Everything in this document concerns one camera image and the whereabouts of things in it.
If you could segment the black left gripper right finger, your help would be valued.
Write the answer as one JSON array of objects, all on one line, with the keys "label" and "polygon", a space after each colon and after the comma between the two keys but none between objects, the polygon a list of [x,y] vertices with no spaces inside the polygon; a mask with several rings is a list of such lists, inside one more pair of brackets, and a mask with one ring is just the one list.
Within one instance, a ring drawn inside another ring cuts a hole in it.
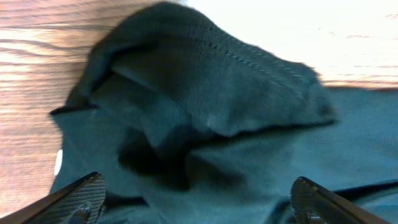
[{"label": "black left gripper right finger", "polygon": [[290,201],[298,224],[389,224],[306,177],[293,183]]}]

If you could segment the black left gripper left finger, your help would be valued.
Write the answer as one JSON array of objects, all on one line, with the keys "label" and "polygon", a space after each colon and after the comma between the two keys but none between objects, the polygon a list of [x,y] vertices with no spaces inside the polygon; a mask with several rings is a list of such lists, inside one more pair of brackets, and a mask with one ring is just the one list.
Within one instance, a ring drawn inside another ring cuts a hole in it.
[{"label": "black left gripper left finger", "polygon": [[104,178],[99,172],[92,172],[1,218],[1,224],[95,224],[105,198]]}]

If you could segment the black t-shirt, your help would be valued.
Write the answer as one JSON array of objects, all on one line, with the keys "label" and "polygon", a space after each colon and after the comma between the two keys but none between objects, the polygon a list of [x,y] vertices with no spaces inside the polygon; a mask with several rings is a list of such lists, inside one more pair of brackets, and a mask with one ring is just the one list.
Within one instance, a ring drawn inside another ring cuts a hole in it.
[{"label": "black t-shirt", "polygon": [[100,223],[287,223],[304,176],[397,222],[397,92],[325,88],[309,67],[162,2],[91,50],[65,105],[58,190],[103,174]]}]

